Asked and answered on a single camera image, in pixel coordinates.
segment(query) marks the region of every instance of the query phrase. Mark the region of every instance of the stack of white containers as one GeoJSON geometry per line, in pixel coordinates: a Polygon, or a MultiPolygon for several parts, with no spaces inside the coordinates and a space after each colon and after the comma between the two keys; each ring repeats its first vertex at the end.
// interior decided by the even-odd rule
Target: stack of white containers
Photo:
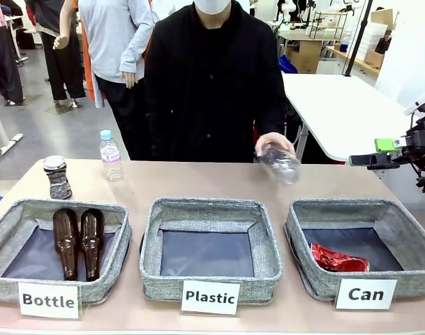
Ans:
{"type": "MultiPolygon", "coordinates": [[[[362,61],[365,60],[368,50],[375,49],[380,41],[380,38],[385,37],[387,30],[387,24],[372,23],[369,22],[364,30],[361,44],[359,45],[357,58],[362,61]]],[[[352,40],[352,44],[349,45],[350,54],[352,54],[354,43],[357,39],[352,40]]]]}

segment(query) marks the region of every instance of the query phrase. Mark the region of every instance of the white label sign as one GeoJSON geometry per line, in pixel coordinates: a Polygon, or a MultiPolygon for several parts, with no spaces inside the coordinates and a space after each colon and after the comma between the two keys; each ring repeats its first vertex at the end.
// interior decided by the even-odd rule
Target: white label sign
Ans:
{"type": "Polygon", "coordinates": [[[240,284],[184,281],[181,310],[235,315],[240,284]]]}
{"type": "Polygon", "coordinates": [[[342,279],[336,309],[389,309],[396,279],[342,279]]]}
{"type": "Polygon", "coordinates": [[[20,311],[42,318],[78,319],[77,286],[18,283],[20,311]]]}

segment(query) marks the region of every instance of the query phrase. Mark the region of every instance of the pink shirt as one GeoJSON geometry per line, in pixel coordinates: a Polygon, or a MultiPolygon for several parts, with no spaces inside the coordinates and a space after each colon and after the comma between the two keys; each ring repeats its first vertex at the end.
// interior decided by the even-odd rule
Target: pink shirt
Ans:
{"type": "Polygon", "coordinates": [[[1,26],[5,27],[6,26],[6,19],[4,18],[4,14],[1,11],[1,6],[0,6],[0,22],[1,22],[1,26]]]}

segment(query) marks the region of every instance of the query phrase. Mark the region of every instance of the crumpled plastic bottle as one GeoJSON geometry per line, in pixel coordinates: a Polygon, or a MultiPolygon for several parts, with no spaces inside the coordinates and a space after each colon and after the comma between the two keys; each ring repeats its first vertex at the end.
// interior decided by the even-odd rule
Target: crumpled plastic bottle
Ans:
{"type": "Polygon", "coordinates": [[[290,152],[271,144],[262,148],[260,162],[268,173],[281,184],[294,184],[300,178],[301,162],[290,152]]]}

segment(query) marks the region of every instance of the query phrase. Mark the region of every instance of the storage bin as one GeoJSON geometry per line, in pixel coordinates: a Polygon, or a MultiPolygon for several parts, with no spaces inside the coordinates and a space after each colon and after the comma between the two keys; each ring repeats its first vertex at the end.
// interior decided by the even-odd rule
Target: storage bin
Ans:
{"type": "Polygon", "coordinates": [[[267,304],[282,262],[263,204],[162,198],[149,212],[140,271],[149,299],[179,301],[192,280],[240,283],[239,304],[267,304]]]}
{"type": "Polygon", "coordinates": [[[295,200],[285,232],[307,292],[334,300],[342,278],[397,279],[394,298],[425,295],[425,231],[388,200],[295,200]],[[368,272],[329,272],[310,244],[366,258],[368,272]]]}
{"type": "Polygon", "coordinates": [[[0,302],[18,302],[18,283],[79,286],[83,304],[101,303],[108,296],[124,263],[131,238],[126,208],[65,200],[21,200],[0,220],[0,302]],[[100,278],[85,282],[83,254],[78,259],[78,281],[64,281],[60,257],[54,250],[52,216],[61,208],[82,212],[94,208],[105,217],[105,239],[100,278]]]}

